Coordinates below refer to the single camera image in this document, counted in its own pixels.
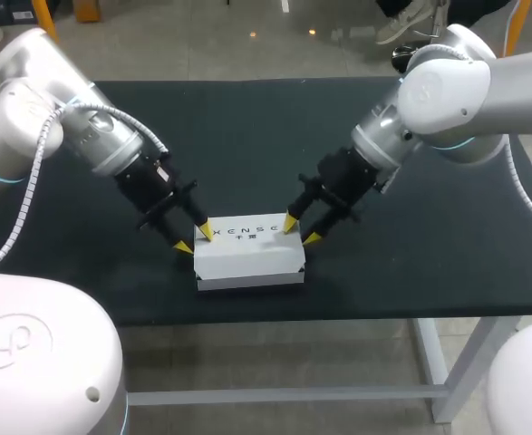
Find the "robotic arm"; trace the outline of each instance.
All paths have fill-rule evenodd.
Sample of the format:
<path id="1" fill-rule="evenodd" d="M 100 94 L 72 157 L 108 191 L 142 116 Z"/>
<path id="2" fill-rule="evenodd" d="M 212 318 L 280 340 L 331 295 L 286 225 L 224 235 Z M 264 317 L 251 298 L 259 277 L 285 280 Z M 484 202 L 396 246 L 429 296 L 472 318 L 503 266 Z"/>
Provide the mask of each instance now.
<path id="1" fill-rule="evenodd" d="M 186 238 L 165 218 L 179 206 L 211 239 L 208 216 L 190 196 L 196 184 L 180 183 L 162 142 L 140 122 L 114 109 L 43 30 L 30 30 L 6 46 L 0 53 L 0 79 L 0 191 L 27 175 L 37 139 L 45 131 L 44 157 L 64 139 L 92 172 L 115 179 L 122 194 L 143 214 L 140 227 L 149 225 L 173 247 L 192 253 Z M 46 125 L 55 109 L 62 111 L 62 119 Z M 139 131 L 156 145 L 155 152 L 145 148 Z"/>
<path id="2" fill-rule="evenodd" d="M 305 245 L 340 220 L 356 219 L 353 205 L 369 189 L 382 190 L 423 144 L 475 164 L 496 156 L 508 133 L 532 133 L 532 53 L 496 59 L 474 33 L 454 24 L 439 43 L 415 54 L 396 89 L 353 129 L 350 149 L 325 156 L 317 177 L 300 175 L 305 191 L 288 206 L 285 231 L 316 199 L 330 210 L 303 234 Z M 514 168 L 512 174 L 527 198 Z"/>

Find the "black table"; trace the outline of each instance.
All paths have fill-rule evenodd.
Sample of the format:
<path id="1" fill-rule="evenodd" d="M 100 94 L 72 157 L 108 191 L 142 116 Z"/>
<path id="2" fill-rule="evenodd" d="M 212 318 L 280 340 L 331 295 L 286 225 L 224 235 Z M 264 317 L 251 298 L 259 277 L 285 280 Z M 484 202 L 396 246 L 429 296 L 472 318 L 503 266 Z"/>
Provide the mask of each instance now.
<path id="1" fill-rule="evenodd" d="M 284 212 L 302 188 L 297 174 L 313 175 L 325 153 L 348 146 L 353 126 L 393 83 L 98 86 L 173 147 L 209 214 L 227 216 Z M 532 167 L 518 140 L 512 147 L 532 198 Z M 0 245 L 23 187 L 0 198 Z M 344 222 L 307 249 L 305 285 L 199 295 L 192 259 L 151 231 L 137 233 L 138 214 L 113 181 L 62 150 L 46 161 L 0 272 L 75 285 L 119 325 L 532 314 L 532 215 L 504 155 L 462 168 L 422 150 L 386 195 L 371 192 L 361 207 L 361 224 Z"/>

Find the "yellow pole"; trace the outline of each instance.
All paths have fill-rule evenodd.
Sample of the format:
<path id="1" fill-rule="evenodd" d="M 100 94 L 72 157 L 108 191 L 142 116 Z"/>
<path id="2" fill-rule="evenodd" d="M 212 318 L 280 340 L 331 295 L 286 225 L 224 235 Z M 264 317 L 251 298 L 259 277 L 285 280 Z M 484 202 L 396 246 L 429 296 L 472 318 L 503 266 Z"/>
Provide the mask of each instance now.
<path id="1" fill-rule="evenodd" d="M 46 4 L 46 0 L 32 0 L 32 6 L 36 12 L 38 18 L 38 24 L 42 27 L 56 42 L 58 42 L 58 35 L 56 34 L 56 26 L 52 17 L 50 16 L 50 10 Z"/>
<path id="2" fill-rule="evenodd" d="M 516 9 L 509 17 L 508 35 L 504 47 L 505 56 L 510 56 L 516 51 L 517 40 L 521 34 L 521 29 L 523 29 L 523 24 L 526 22 L 530 6 L 531 0 L 519 0 Z"/>

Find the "gray floor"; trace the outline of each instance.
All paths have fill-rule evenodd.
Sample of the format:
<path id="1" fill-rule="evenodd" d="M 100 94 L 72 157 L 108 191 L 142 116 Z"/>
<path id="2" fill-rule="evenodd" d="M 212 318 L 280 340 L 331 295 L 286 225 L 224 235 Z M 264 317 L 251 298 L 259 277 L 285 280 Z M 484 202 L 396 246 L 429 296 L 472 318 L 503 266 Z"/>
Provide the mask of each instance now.
<path id="1" fill-rule="evenodd" d="M 102 23 L 79 25 L 63 8 L 57 27 L 64 50 L 99 80 L 393 74 L 392 45 L 372 43 L 375 28 L 385 23 L 372 0 L 289 0 L 289 14 L 280 0 L 231 3 L 107 0 Z M 508 13 L 498 11 L 475 26 L 496 51 Z M 532 11 L 518 50 L 532 50 Z M 523 141 L 532 159 L 532 136 Z M 449 365 L 476 322 L 439 320 Z M 524 320 L 529 323 L 532 318 Z M 131 328 L 121 338 L 132 392 L 420 381 L 406 321 Z M 431 423 L 424 401 L 364 401 L 138 408 L 131 433 L 490 435 L 490 429 L 481 385 L 445 427 Z"/>

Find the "sneaker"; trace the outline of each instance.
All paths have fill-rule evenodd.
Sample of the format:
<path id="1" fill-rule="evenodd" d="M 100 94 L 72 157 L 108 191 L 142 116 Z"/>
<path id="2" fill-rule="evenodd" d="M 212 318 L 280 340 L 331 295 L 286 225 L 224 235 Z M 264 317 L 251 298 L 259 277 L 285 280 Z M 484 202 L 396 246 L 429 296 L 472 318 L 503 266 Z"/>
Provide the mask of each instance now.
<path id="1" fill-rule="evenodd" d="M 388 44 L 404 34 L 414 24 L 429 18 L 435 12 L 435 6 L 431 0 L 412 0 L 411 4 L 404 8 L 396 18 L 393 18 L 376 34 L 378 45 Z"/>

